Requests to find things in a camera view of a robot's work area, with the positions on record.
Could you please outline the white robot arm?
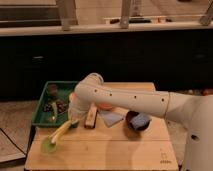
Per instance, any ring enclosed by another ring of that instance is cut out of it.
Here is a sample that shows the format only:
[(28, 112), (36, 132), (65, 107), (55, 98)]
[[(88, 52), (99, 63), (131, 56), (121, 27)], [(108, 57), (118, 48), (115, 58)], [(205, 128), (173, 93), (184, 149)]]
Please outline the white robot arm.
[(110, 88), (98, 73), (78, 82), (74, 94), (73, 115), (86, 114), (92, 103), (107, 103), (183, 124), (188, 134), (181, 171), (213, 171), (213, 95)]

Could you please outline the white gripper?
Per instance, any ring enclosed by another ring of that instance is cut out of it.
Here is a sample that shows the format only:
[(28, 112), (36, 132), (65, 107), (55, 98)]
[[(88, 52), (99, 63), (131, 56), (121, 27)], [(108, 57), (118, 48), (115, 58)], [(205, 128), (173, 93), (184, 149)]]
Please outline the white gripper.
[(75, 94), (69, 96), (68, 118), (72, 121), (82, 119), (89, 111), (90, 104)]

